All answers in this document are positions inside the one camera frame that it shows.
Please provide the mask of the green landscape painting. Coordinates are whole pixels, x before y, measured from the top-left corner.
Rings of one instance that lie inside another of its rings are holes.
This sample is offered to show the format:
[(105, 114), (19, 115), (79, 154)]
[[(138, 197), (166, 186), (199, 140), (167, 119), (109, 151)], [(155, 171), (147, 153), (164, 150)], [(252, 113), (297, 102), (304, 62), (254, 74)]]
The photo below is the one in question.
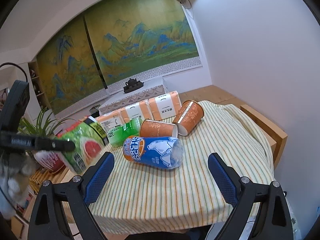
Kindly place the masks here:
[(108, 86), (141, 73), (160, 75), (201, 65), (177, 0), (103, 0), (84, 17)]
[(36, 61), (51, 109), (60, 117), (108, 96), (81, 16), (56, 33), (37, 54)]

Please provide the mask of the green grapefruit drink cup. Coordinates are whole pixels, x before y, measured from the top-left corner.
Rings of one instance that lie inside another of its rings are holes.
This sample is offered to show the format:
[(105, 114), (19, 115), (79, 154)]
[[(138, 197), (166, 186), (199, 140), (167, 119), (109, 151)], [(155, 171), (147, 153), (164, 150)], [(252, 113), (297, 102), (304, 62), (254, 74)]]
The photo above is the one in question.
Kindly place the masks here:
[(104, 128), (92, 116), (74, 123), (56, 137), (60, 140), (70, 140), (75, 144), (75, 150), (72, 152), (59, 154), (63, 163), (74, 174), (83, 174), (108, 144)]

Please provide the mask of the potted spider plant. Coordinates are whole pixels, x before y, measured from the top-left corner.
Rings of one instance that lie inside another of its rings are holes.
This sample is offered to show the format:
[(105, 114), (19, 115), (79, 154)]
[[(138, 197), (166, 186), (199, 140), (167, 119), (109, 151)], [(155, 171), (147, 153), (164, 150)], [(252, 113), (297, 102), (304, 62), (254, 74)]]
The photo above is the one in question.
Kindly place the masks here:
[(74, 121), (72, 118), (57, 119), (53, 117), (53, 112), (46, 107), (38, 114), (35, 124), (22, 117), (18, 126), (18, 132), (23, 135), (36, 135), (52, 139), (61, 131), (62, 125), (68, 120)]

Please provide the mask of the orange paper cup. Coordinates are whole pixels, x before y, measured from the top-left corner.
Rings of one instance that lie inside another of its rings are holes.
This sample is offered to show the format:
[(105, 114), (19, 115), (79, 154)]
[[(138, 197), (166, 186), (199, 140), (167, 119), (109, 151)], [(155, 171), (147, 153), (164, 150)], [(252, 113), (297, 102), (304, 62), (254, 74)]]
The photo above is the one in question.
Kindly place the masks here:
[(204, 110), (200, 104), (193, 100), (187, 100), (172, 123), (177, 125), (179, 135), (187, 136), (203, 117)]
[(140, 127), (139, 135), (141, 137), (178, 137), (178, 128), (176, 124), (167, 122), (144, 120)]

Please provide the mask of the blue Arctic Ocean cup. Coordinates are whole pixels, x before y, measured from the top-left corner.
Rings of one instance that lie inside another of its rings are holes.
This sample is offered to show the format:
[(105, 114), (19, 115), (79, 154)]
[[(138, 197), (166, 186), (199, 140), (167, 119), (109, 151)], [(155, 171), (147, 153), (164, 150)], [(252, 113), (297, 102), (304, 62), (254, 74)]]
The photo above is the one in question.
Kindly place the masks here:
[(123, 156), (128, 161), (172, 170), (183, 162), (184, 148), (176, 137), (128, 137), (123, 143)]

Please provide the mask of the wooden wall shelf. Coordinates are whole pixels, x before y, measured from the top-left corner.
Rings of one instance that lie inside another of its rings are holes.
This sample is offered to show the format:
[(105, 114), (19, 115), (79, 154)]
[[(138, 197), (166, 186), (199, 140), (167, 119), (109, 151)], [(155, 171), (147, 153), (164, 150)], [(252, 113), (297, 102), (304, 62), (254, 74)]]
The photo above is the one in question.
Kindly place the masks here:
[(36, 61), (28, 62), (29, 74), (33, 84), (33, 89), (41, 109), (51, 109), (49, 100), (46, 96), (44, 86), (40, 79), (40, 72)]

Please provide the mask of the red white ceramic pot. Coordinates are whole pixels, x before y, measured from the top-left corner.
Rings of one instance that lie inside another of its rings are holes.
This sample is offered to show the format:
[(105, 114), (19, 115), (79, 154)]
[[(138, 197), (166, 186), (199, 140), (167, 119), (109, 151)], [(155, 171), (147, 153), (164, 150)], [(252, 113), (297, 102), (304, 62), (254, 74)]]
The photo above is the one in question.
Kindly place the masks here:
[(38, 151), (34, 154), (35, 160), (50, 172), (57, 172), (65, 167), (59, 155), (53, 151)]

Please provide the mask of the green tea cup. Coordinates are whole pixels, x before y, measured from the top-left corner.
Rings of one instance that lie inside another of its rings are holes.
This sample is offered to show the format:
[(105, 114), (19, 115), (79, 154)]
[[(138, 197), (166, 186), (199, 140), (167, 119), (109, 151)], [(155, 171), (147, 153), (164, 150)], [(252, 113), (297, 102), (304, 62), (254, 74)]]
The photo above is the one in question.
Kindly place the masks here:
[(130, 136), (138, 136), (143, 120), (139, 117), (133, 118), (128, 123), (115, 127), (107, 132), (108, 142), (113, 147), (120, 147)]

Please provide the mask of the orange paper cup right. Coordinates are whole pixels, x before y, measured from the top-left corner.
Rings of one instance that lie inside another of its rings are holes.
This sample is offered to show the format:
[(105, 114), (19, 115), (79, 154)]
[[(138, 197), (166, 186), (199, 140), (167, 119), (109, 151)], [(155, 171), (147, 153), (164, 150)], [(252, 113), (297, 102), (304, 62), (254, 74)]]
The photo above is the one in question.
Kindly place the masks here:
[(204, 110), (200, 104), (193, 100), (187, 100), (172, 123), (177, 125), (179, 135), (187, 136), (203, 117)]

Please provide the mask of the black teapot set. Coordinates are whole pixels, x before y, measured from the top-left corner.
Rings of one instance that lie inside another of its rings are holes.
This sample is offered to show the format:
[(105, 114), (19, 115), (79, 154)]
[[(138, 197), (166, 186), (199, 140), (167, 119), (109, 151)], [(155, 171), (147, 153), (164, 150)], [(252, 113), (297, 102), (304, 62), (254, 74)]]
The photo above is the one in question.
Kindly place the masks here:
[(138, 90), (144, 86), (144, 82), (139, 81), (137, 79), (129, 79), (125, 82), (125, 86), (123, 87), (124, 93), (131, 93), (135, 90)]

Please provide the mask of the green landscape painting right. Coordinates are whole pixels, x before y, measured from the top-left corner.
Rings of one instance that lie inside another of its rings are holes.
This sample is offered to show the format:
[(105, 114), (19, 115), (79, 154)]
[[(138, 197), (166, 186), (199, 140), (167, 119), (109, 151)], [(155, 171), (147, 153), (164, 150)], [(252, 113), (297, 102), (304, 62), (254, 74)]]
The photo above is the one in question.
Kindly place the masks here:
[(177, 0), (103, 0), (84, 17), (108, 86), (141, 73), (160, 75), (201, 65)]

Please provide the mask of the orange paper cup left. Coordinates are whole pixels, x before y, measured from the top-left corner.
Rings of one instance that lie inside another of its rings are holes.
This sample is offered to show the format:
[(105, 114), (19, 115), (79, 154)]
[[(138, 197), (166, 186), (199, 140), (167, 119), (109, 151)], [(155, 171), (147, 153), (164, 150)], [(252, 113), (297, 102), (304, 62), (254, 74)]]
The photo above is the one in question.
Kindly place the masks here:
[(167, 122), (144, 120), (140, 127), (139, 135), (141, 137), (178, 137), (178, 128), (176, 124)]

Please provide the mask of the white lace covered table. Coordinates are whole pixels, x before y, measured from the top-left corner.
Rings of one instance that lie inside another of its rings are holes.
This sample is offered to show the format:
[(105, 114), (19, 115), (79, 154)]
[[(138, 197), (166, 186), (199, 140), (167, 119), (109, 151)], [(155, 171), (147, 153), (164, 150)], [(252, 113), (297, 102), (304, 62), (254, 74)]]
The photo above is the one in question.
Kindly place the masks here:
[(167, 94), (168, 92), (169, 91), (163, 77), (157, 77), (155, 79), (146, 81), (142, 88), (139, 88), (133, 92), (124, 93), (123, 91), (120, 91), (111, 95), (99, 107), (99, 114), (107, 114), (142, 100)]

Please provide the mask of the green landscape painting left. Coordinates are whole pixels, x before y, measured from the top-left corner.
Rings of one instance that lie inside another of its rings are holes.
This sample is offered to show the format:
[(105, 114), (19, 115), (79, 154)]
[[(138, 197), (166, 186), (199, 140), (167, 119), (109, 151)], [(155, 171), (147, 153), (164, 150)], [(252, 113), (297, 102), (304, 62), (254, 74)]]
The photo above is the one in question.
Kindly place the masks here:
[(81, 16), (56, 33), (37, 54), (36, 61), (51, 109), (60, 117), (108, 96)]

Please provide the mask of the wooden slatted trivet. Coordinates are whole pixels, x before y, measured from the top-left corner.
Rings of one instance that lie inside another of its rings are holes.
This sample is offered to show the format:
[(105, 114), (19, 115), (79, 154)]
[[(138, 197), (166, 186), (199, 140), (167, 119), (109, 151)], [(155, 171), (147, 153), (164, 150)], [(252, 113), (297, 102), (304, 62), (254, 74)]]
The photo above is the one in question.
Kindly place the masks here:
[(68, 174), (69, 168), (61, 167), (56, 172), (49, 171), (45, 168), (39, 168), (36, 172), (29, 178), (29, 186), (34, 193), (38, 193), (42, 183), (45, 180), (50, 180), (53, 184), (61, 183), (65, 176)]

